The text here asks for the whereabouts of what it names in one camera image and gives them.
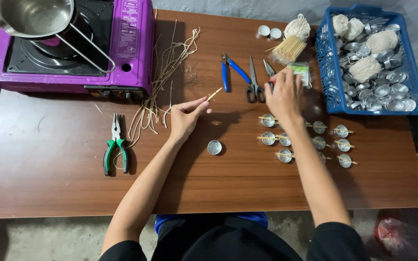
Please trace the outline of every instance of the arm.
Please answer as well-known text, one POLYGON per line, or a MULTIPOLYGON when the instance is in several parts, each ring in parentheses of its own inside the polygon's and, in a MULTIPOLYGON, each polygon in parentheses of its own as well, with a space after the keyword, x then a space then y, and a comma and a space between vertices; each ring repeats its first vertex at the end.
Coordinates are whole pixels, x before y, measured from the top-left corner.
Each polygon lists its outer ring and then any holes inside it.
POLYGON ((209 102, 204 97, 172 106, 171 135, 140 176, 136 178, 117 207, 104 236, 101 255, 119 242, 139 241, 141 230, 151 216, 177 152, 193 132, 198 117, 208 105, 209 102))
POLYGON ((274 76, 274 93, 265 84, 266 102, 291 139, 302 187, 311 208, 315 226, 325 222, 341 222, 351 226, 351 221, 330 173, 317 155, 304 126, 299 109, 302 99, 300 74, 284 69, 274 76))

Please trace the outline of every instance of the forearm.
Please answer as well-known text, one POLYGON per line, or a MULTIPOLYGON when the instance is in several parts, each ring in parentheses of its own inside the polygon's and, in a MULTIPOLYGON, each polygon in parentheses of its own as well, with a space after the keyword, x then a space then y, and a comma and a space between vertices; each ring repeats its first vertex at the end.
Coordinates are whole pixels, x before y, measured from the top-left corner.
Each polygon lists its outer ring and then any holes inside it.
POLYGON ((103 251, 123 240, 138 241, 183 142, 170 138, 120 202, 104 237, 103 251))
POLYGON ((293 146, 302 187, 316 226, 325 222, 351 225, 338 188, 312 145, 302 117, 280 119, 289 126, 288 136, 293 146))

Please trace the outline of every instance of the blue shorts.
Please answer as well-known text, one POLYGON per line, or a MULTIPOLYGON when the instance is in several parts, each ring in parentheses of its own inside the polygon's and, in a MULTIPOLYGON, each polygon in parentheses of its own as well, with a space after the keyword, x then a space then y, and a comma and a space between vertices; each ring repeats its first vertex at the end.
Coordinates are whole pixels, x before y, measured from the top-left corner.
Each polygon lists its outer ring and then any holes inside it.
MULTIPOLYGON (((266 213, 263 211, 256 211, 256 212, 233 212, 233 213, 226 213, 227 215, 233 215, 235 217, 239 217, 242 219, 251 220, 254 222, 259 223, 261 226, 267 228, 269 223, 267 221, 266 213)), ((159 230, 161 226, 168 220, 178 217, 180 214, 163 214, 163 215, 156 215, 156 223, 154 225, 154 231, 157 235, 159 235, 159 230)))

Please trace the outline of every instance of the blue plastic basket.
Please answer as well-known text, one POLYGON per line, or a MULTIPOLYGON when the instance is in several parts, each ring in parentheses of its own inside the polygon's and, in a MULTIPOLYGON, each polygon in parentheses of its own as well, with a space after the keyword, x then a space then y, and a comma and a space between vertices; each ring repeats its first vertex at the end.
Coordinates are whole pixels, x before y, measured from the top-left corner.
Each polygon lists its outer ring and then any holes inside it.
POLYGON ((325 18, 322 21, 315 41, 317 59, 321 72, 322 88, 328 113, 346 113, 359 115, 418 115, 418 70, 412 53, 411 43, 407 35, 406 22, 404 17, 395 12, 383 12, 381 7, 373 5, 356 4, 351 8, 328 7, 325 10, 325 18), (380 27, 389 24, 398 24, 401 27, 400 43, 404 48, 402 65, 397 69, 409 74, 409 79, 403 84, 409 88, 411 98, 416 101, 417 106, 413 111, 368 111, 351 110, 346 106, 345 93, 340 71, 340 62, 334 40, 332 16, 345 15, 349 19, 358 18, 364 24, 370 23, 380 27))

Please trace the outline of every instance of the person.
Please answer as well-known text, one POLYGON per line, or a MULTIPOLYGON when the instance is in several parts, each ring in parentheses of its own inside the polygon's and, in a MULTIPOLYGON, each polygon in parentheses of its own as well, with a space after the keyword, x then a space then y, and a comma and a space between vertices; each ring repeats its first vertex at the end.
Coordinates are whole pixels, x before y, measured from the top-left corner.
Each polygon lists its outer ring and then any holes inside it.
MULTIPOLYGON (((265 84, 266 103, 280 121, 296 156, 299 176, 316 226, 306 260, 367 261, 364 244, 351 226, 340 193, 304 126, 300 75, 284 69, 265 84)), ((104 237, 100 261, 146 260, 139 237, 151 216, 182 144, 206 112, 206 97, 173 105, 171 135, 120 202, 104 237)), ((157 246, 151 260, 288 260, 300 256, 267 229, 264 212, 157 215, 157 246)))

